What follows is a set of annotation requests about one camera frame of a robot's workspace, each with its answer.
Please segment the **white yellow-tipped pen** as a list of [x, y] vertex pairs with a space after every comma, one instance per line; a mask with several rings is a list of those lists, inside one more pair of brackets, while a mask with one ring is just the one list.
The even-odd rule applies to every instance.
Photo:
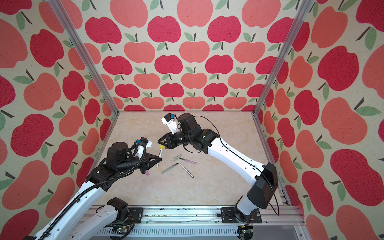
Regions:
[[[163, 150], [160, 149], [160, 152], [159, 152], [159, 159], [160, 159], [160, 161], [161, 161], [162, 151]], [[157, 166], [156, 166], [157, 169], [159, 168], [160, 161], [157, 163]]]

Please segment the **white brown-tipped pen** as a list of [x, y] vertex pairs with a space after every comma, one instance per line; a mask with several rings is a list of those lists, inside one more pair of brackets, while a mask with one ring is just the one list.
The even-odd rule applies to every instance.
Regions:
[[179, 163], [179, 165], [182, 167], [182, 169], [191, 177], [191, 178], [195, 178], [195, 176], [184, 166], [182, 165], [181, 163]]

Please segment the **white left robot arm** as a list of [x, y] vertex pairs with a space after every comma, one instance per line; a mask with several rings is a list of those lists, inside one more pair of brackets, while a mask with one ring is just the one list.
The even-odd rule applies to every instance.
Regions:
[[67, 205], [34, 236], [26, 240], [89, 240], [99, 230], [112, 228], [124, 239], [136, 224], [141, 222], [142, 209], [131, 211], [128, 204], [114, 197], [91, 218], [80, 224], [89, 208], [101, 198], [118, 180], [128, 177], [135, 170], [145, 174], [161, 157], [147, 152], [152, 145], [146, 138], [136, 140], [129, 147], [124, 142], [116, 142], [108, 148], [104, 158], [86, 177], [80, 190]]

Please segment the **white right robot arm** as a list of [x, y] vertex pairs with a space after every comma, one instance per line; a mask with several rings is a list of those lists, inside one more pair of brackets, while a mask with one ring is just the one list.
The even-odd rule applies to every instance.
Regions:
[[271, 199], [275, 197], [279, 187], [276, 167], [271, 163], [264, 165], [248, 158], [210, 129], [204, 129], [196, 134], [191, 131], [167, 133], [158, 139], [158, 143], [168, 149], [192, 145], [198, 152], [222, 161], [243, 177], [251, 188], [233, 208], [233, 216], [240, 223], [248, 222], [255, 209], [266, 209]]

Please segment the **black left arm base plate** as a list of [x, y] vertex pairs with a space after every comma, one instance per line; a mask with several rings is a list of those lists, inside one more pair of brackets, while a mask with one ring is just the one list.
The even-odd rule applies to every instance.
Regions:
[[124, 224], [140, 224], [142, 222], [143, 211], [143, 208], [124, 207], [119, 211], [118, 219]]

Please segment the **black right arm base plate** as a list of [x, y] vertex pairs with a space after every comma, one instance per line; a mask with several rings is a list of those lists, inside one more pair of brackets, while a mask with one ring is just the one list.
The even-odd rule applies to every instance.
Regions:
[[223, 224], [261, 224], [262, 218], [259, 208], [254, 209], [249, 215], [245, 215], [238, 209], [221, 208], [217, 217], [221, 217]]

